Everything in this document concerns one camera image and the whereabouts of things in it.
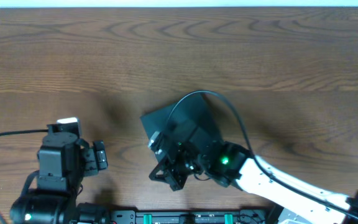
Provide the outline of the dark green box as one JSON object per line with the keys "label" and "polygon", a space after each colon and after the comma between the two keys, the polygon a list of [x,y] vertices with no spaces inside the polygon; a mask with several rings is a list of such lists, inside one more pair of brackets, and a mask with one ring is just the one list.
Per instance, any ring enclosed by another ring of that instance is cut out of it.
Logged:
{"label": "dark green box", "polygon": [[148,138],[161,132],[175,143],[207,153],[224,142],[212,112],[200,94],[140,117]]}

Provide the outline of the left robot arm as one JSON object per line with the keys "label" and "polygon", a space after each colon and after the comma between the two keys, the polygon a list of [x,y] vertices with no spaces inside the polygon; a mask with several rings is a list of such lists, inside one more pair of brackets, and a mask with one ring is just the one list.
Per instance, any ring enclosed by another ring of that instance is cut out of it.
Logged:
{"label": "left robot arm", "polygon": [[49,133],[37,154],[39,170],[31,173],[12,204],[13,223],[73,223],[84,177],[108,168],[103,141],[90,146],[73,133]]}

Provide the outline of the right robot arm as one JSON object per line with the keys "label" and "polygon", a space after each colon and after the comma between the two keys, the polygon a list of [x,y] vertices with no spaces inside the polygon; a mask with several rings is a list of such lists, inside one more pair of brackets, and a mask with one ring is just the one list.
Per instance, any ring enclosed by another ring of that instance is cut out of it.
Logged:
{"label": "right robot arm", "polygon": [[172,190],[181,190],[190,175],[205,174],[223,187],[266,198],[310,223],[358,223],[358,191],[350,197],[308,184],[193,123],[155,131],[149,148],[158,160],[150,179]]}

